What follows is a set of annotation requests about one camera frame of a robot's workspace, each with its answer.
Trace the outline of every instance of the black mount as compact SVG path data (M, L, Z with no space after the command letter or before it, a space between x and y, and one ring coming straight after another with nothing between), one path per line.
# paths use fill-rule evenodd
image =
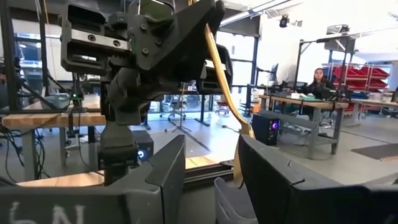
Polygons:
M101 76L106 185L126 175L127 167L137 166L137 144L127 126L144 121L151 101L163 100L164 94L178 92L181 82L192 80L201 94L222 93L214 66L205 66L210 57L204 31L207 24L214 34L218 30L223 2L201 0L173 12L169 5L141 0L108 20L72 4L62 17L62 66ZM231 84L229 53L217 47Z

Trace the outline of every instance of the tripod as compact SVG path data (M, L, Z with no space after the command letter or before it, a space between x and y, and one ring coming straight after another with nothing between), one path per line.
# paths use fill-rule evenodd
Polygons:
M182 90L181 90L181 95L179 97L179 103L180 103L180 124L175 126L175 129L172 132L175 132L176 130L180 130L182 132L184 131L189 131L191 132L192 130L189 128L186 128L182 126L182 120L184 119L182 116L182 108L183 108L183 101L184 101L184 90L185 90L185 83L182 83Z

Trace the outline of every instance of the black box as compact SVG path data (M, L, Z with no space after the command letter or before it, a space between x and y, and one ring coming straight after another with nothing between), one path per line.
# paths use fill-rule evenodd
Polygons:
M253 115L251 124L256 140L267 146L276 146L279 131L279 119Z
M154 141L147 131L133 131L139 150L138 156L141 161L146 161L154 155Z
M154 155L154 141L147 131L132 131L134 140L138 144L138 157L146 161ZM98 151L98 170L104 169L103 153Z

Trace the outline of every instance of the window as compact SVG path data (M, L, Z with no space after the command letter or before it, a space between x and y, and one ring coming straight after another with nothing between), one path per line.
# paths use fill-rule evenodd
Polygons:
M231 59L253 61L254 37L217 32L216 41L228 49Z
M232 85L247 85L251 81L251 62L232 62Z

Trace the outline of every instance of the desktop computer tower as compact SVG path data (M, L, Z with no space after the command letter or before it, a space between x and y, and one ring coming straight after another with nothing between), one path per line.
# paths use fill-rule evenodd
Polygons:
M279 120L277 118L267 118L255 114L253 115L251 126L259 142L267 146L277 145L279 130Z

